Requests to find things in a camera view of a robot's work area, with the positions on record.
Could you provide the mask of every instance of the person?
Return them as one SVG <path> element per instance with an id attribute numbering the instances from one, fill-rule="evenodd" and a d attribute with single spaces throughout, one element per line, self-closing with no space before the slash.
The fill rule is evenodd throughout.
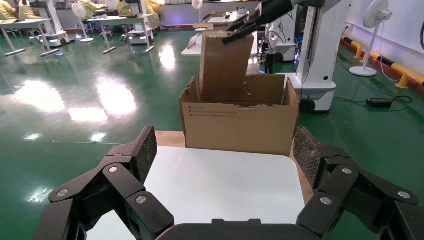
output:
<path id="1" fill-rule="evenodd" d="M 116 0 L 116 6 L 120 16 L 131 14 L 130 4 L 125 0 Z"/>
<path id="2" fill-rule="evenodd" d="M 19 19 L 41 19 L 41 16 L 38 11 L 30 6 L 27 0 L 20 0 Z"/>
<path id="3" fill-rule="evenodd" d="M 147 17 L 148 26 L 151 29 L 158 29 L 161 26 L 161 19 L 157 11 L 160 9 L 161 4 L 154 0 L 147 0 L 145 3 L 147 14 L 152 14 Z"/>
<path id="4" fill-rule="evenodd" d="M 85 12 L 86 12 L 85 17 L 82 18 L 82 21 L 87 21 L 89 19 L 92 19 L 93 14 L 96 10 L 104 9 L 108 7 L 104 4 L 95 4 L 90 0 L 79 0 L 78 3 L 84 6 Z"/>
<path id="5" fill-rule="evenodd" d="M 13 8 L 7 1 L 0 0 L 0 20 L 16 19 L 16 8 Z"/>

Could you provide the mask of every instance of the wooden platform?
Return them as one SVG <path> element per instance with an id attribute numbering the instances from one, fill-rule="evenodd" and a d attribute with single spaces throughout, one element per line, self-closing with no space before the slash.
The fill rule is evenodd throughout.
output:
<path id="1" fill-rule="evenodd" d="M 157 145 L 166 147 L 186 147 L 186 139 L 182 131 L 156 131 Z M 298 163 L 293 156 L 293 146 L 291 147 L 290 158 L 296 163 L 297 172 L 299 173 L 300 185 L 302 187 L 303 199 L 305 204 L 309 202 L 314 193 L 312 192 L 311 185 L 306 179 L 304 173 L 299 167 Z"/>

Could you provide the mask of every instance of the green floor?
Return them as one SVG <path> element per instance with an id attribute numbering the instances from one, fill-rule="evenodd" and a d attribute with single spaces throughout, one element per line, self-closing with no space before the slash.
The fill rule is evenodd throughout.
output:
<path id="1" fill-rule="evenodd" d="M 131 48 L 116 38 L 112 45 L 117 50 L 109 55 L 99 53 L 104 44 L 98 39 L 98 45 L 77 42 L 62 48 L 63 55 L 46 58 L 39 57 L 39 44 L 12 38 L 16 48 L 27 52 L 0 56 L 1 240 L 31 239 L 50 191 L 95 167 L 112 144 L 133 141 L 146 125 L 182 130 L 178 98 L 199 72 L 200 57 L 181 56 L 193 35 L 162 32 L 150 55 L 143 54 L 143 46 Z M 2 38 L 0 54 L 9 50 Z M 359 65 L 353 60 L 352 52 L 340 48 L 334 71 L 337 97 L 384 97 L 370 88 L 383 83 L 376 85 L 380 91 L 412 97 L 410 108 L 371 112 L 336 100 L 327 114 L 301 114 L 299 125 L 424 199 L 424 97 L 397 90 L 381 73 L 352 76 L 349 68 Z M 292 64 L 275 68 L 293 71 Z M 256 70 L 254 65 L 249 69 Z M 345 214 L 332 239 L 375 237 Z"/>

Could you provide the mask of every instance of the power adapter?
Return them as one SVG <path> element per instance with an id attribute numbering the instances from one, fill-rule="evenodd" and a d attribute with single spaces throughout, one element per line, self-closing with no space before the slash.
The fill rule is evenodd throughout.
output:
<path id="1" fill-rule="evenodd" d="M 387 98 L 368 98 L 366 104 L 371 108 L 390 108 L 395 100 Z"/>

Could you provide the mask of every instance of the white desk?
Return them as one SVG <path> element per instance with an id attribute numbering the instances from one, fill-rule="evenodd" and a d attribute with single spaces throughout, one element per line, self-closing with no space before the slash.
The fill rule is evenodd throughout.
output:
<path id="1" fill-rule="evenodd" d="M 109 45 L 108 37 L 106 36 L 106 30 L 105 26 L 116 26 L 116 25 L 130 25 L 130 24 L 141 24 L 143 31 L 146 34 L 146 42 L 147 42 L 147 49 L 144 51 L 145 54 L 149 53 L 151 50 L 153 50 L 154 46 L 150 46 L 149 38 L 148 38 L 148 31 L 151 31 L 151 28 L 146 29 L 145 24 L 145 18 L 152 16 L 152 14 L 145 14 L 141 17 L 134 17 L 134 18 L 127 18 L 127 17 L 120 17 L 120 16 L 108 16 L 107 18 L 98 18 L 98 19 L 89 19 L 87 22 L 91 23 L 99 23 L 101 27 L 101 32 L 103 33 L 103 39 L 106 43 L 107 50 L 103 51 L 102 54 L 108 54 L 112 52 L 113 50 L 117 49 L 115 46 L 111 47 Z"/>
<path id="2" fill-rule="evenodd" d="M 175 224 L 212 219 L 295 224 L 305 207 L 296 164 L 288 157 L 159 146 L 144 184 Z M 114 211 L 88 240 L 134 240 Z"/>
<path id="3" fill-rule="evenodd" d="M 228 19 L 226 19 L 225 16 L 222 16 L 222 17 L 211 17 L 208 20 L 206 20 L 205 23 L 209 23 L 209 24 L 228 24 L 228 23 L 232 23 L 232 22 L 235 22 L 235 21 L 241 19 L 245 15 L 246 14 L 238 14 L 236 11 L 233 11 L 232 14 L 230 15 L 230 17 Z"/>
<path id="4" fill-rule="evenodd" d="M 254 40 L 253 40 L 253 46 L 252 50 L 250 52 L 251 56 L 256 56 L 258 54 L 258 32 L 255 31 L 252 33 Z M 199 35 L 196 45 L 194 45 L 192 48 L 187 49 L 185 48 L 184 51 L 182 51 L 181 55 L 183 56 L 200 56 L 202 55 L 202 34 Z"/>
<path id="5" fill-rule="evenodd" d="M 3 33 L 4 38 L 6 38 L 7 43 L 9 44 L 9 47 L 12 49 L 11 52 L 6 53 L 5 56 L 11 56 L 11 55 L 15 55 L 18 53 L 22 53 L 25 52 L 25 49 L 19 49 L 16 50 L 15 47 L 13 46 L 8 34 L 6 33 L 5 29 L 39 29 L 41 36 L 42 36 L 42 40 L 47 43 L 47 39 L 46 39 L 46 35 L 43 32 L 43 28 L 41 27 L 42 24 L 44 24 L 47 21 L 50 21 L 50 18 L 46 18 L 46 19 L 27 19 L 25 21 L 19 21 L 19 22 L 14 22 L 11 24 L 0 24 L 0 29 L 1 32 Z M 46 44 L 46 48 L 47 48 L 47 52 L 42 53 L 41 56 L 47 56 L 50 55 L 52 53 L 55 52 L 59 52 L 59 49 L 54 49 L 53 51 L 50 49 L 50 46 L 48 44 Z"/>

